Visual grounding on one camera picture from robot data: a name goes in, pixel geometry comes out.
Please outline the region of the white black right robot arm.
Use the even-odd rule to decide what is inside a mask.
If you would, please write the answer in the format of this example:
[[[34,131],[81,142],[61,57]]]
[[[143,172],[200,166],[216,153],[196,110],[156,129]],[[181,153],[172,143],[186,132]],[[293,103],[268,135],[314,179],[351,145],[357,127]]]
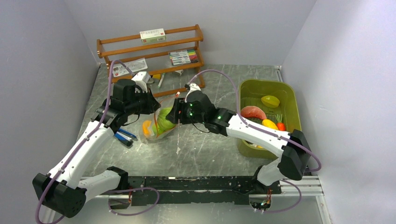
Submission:
[[[232,110],[216,107],[202,91],[176,98],[166,119],[173,124],[203,124],[211,133],[245,140],[275,155],[276,159],[261,166],[252,180],[257,193],[264,193],[272,183],[284,178],[300,181],[312,157],[301,131],[289,133],[259,125]]]

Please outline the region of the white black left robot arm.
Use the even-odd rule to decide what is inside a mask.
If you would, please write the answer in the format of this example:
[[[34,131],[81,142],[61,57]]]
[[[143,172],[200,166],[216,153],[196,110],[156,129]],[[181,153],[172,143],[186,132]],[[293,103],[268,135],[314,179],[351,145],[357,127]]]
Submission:
[[[46,206],[63,217],[76,216],[84,204],[107,191],[123,194],[130,188],[128,173],[109,167],[103,173],[81,180],[95,154],[127,123],[130,115],[152,114],[160,108],[147,81],[120,79],[110,86],[101,107],[92,115],[80,139],[47,174],[38,173],[32,183],[39,200],[36,211]]]

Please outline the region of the orange toy bell pepper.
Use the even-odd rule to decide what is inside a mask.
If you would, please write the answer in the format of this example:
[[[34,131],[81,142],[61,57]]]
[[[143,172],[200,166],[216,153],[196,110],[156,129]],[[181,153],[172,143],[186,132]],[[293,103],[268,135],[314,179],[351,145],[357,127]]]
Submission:
[[[142,123],[142,131],[146,138],[151,138],[152,136],[154,136],[151,120],[146,120]]]

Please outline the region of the clear zip bag orange zipper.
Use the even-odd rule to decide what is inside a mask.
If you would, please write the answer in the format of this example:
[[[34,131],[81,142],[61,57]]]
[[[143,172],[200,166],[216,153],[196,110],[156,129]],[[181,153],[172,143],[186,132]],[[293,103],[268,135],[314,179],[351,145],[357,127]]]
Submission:
[[[173,124],[166,116],[170,113],[174,100],[180,96],[180,92],[157,98],[160,108],[146,118],[140,125],[140,137],[144,140],[155,141],[164,138],[172,132],[178,124]]]

